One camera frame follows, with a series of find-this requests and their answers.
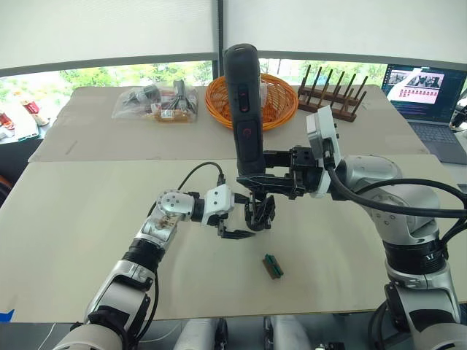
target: orange basket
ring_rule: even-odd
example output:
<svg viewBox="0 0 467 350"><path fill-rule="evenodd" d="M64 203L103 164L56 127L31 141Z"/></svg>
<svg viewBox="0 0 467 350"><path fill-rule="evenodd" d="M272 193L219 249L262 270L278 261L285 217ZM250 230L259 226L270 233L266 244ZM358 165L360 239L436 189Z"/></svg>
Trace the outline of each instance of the orange basket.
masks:
<svg viewBox="0 0 467 350"><path fill-rule="evenodd" d="M288 83L272 75L261 74L261 82L265 82L268 88L263 107L263 131L266 131L292 119L298 108L298 96ZM225 77L219 77L209 84L204 100L209 113L219 123L232 129Z"/></svg>

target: small green object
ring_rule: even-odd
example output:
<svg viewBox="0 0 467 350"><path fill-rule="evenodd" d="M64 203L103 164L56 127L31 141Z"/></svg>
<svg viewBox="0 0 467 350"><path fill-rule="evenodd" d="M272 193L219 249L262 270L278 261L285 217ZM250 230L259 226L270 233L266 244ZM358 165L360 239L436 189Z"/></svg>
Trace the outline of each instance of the small green object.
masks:
<svg viewBox="0 0 467 350"><path fill-rule="evenodd" d="M272 279L280 279L280 277L284 274L274 255L266 254L263 259L263 264Z"/></svg>

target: laptop screen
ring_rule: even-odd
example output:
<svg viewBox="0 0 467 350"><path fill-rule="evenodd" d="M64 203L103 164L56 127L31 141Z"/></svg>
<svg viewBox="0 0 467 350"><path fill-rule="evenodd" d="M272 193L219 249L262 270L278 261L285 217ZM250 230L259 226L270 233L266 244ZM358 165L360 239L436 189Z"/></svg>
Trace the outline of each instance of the laptop screen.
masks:
<svg viewBox="0 0 467 350"><path fill-rule="evenodd" d="M381 89L406 119L448 123L467 72L387 65Z"/></svg>

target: laptop keyboard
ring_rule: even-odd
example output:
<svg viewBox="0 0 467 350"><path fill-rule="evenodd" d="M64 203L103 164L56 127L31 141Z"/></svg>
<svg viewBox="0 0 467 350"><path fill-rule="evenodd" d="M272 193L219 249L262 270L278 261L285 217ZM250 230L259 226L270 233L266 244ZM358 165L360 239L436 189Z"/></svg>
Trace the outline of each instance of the laptop keyboard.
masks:
<svg viewBox="0 0 467 350"><path fill-rule="evenodd" d="M445 144L455 144L458 140L455 138L454 133L447 126L435 126L425 124L412 124L412 129L420 137L422 141L434 141Z"/></svg>

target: plastic bag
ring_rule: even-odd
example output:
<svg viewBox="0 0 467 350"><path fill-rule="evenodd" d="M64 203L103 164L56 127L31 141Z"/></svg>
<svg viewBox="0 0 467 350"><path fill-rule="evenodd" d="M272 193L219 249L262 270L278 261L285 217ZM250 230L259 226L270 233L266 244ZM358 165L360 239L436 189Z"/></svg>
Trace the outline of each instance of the plastic bag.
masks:
<svg viewBox="0 0 467 350"><path fill-rule="evenodd" d="M133 87L118 96L112 118L152 119L161 123L191 123L196 120L198 99L194 87L183 80L173 87Z"/></svg>

